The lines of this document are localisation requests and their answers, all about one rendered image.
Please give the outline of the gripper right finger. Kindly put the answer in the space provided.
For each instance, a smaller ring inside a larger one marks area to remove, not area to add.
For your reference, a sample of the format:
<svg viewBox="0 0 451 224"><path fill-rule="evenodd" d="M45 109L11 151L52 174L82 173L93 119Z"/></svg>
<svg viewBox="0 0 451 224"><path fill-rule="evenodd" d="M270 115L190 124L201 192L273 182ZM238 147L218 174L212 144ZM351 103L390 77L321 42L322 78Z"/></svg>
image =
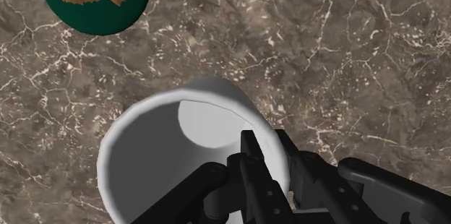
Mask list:
<svg viewBox="0 0 451 224"><path fill-rule="evenodd" d="M298 221L311 224L451 224L451 196L358 158L330 165L298 150L276 131L285 150Z"/></svg>

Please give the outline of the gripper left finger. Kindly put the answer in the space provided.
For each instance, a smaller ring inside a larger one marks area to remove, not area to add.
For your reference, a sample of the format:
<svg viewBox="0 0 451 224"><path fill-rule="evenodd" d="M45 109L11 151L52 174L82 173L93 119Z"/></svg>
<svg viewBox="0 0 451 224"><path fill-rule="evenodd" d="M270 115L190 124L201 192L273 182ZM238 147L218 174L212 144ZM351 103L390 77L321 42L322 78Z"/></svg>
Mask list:
<svg viewBox="0 0 451 224"><path fill-rule="evenodd" d="M201 165L132 224L226 224L237 211L243 224L296 224L252 130L241 132L241 152L226 165Z"/></svg>

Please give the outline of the white cup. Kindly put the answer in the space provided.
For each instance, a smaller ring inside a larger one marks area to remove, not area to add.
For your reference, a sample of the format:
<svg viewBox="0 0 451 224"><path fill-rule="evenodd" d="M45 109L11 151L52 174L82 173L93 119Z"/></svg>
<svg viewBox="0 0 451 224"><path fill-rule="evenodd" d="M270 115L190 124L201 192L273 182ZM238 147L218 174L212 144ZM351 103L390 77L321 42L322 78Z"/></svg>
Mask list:
<svg viewBox="0 0 451 224"><path fill-rule="evenodd" d="M114 224L131 224L201 164L226 163L252 130L270 175L289 191L287 157L275 130L245 92L207 77L128 108L101 140L98 189Z"/></svg>

